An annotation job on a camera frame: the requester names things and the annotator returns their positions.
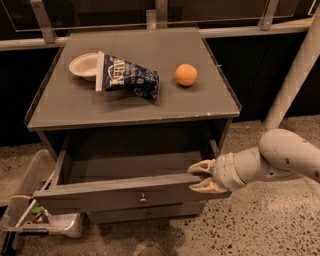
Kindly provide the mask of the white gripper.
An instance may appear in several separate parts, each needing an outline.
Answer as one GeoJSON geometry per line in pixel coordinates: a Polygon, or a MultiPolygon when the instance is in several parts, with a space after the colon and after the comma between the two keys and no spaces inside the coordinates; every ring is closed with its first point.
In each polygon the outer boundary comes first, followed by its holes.
{"type": "Polygon", "coordinates": [[[245,186],[237,173],[234,154],[220,155],[215,160],[202,160],[191,165],[188,170],[191,174],[209,174],[213,178],[206,178],[200,183],[189,186],[193,192],[204,194],[221,194],[235,191],[245,186]]]}

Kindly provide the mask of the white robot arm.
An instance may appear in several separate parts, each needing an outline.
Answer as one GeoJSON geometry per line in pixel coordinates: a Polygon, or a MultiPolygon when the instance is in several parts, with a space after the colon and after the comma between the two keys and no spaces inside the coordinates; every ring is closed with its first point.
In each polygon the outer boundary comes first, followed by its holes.
{"type": "Polygon", "coordinates": [[[256,181],[287,179],[295,174],[320,180],[320,149],[279,127],[320,55],[320,6],[264,121],[266,132],[256,147],[203,160],[188,172],[204,179],[190,186],[197,193],[235,191],[256,181]]]}

